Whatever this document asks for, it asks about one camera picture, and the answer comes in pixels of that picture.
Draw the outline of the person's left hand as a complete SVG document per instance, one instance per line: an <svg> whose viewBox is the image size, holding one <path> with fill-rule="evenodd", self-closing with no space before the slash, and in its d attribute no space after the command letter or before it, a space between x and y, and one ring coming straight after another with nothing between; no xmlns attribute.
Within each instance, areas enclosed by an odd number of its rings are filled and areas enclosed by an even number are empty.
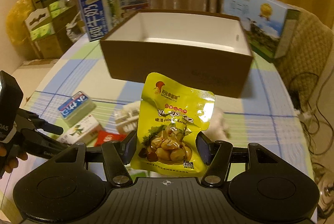
<svg viewBox="0 0 334 224"><path fill-rule="evenodd" d="M5 157L7 155L7 150L3 145L0 147L0 156ZM17 157L11 157L9 158L8 164L4 166L4 170L6 173L12 173L13 169L17 168L19 166L18 159L21 159L22 161L26 161L28 159L28 155L26 152L20 152Z"/></svg>

